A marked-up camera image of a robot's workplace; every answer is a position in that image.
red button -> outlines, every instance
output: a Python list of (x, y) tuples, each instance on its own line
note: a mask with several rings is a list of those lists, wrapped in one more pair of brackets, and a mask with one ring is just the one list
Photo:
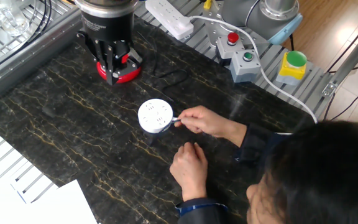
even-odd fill
[(235, 32), (231, 32), (230, 34), (227, 35), (227, 40), (230, 42), (230, 43), (236, 43), (237, 40), (239, 40), (239, 35), (236, 34)]

black marble table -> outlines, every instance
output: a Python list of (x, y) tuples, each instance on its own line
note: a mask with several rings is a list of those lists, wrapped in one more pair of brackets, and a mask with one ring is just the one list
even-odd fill
[[(54, 183), (78, 179), (101, 223), (176, 223), (181, 202), (169, 173), (177, 149), (196, 141), (209, 160), (208, 193), (229, 206), (234, 223), (246, 223), (246, 188), (257, 171), (233, 161), (236, 147), (223, 139), (170, 128), (147, 144), (137, 110), (161, 98), (183, 109), (205, 105), (242, 123), (293, 131), (313, 121), (304, 111), (251, 83), (234, 84), (229, 70), (175, 41), (160, 29), (135, 21), (135, 49), (143, 72), (133, 82), (110, 87), (92, 58), (74, 43), (0, 97), (0, 135)], [(163, 88), (184, 77), (183, 83)]]

person's left hand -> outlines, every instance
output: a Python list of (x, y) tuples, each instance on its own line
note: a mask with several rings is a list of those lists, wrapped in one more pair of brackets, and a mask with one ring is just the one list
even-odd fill
[(170, 172), (181, 187), (183, 201), (206, 197), (208, 162), (203, 149), (196, 143), (186, 143), (173, 158)]

electrical outlet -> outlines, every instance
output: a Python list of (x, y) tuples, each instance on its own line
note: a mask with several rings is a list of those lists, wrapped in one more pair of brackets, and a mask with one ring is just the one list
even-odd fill
[(178, 40), (190, 35), (194, 25), (167, 0), (147, 0), (146, 9)]

green button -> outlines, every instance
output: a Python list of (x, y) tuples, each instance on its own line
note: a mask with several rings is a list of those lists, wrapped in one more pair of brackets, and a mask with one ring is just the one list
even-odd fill
[(294, 50), (294, 51), (288, 53), (287, 61), (292, 66), (302, 67), (302, 66), (306, 65), (306, 63), (308, 62), (308, 59), (306, 58), (306, 55), (304, 53)]
[(243, 56), (243, 59), (246, 61), (246, 62), (250, 62), (252, 59), (254, 58), (254, 55), (249, 53), (249, 52), (246, 52)]

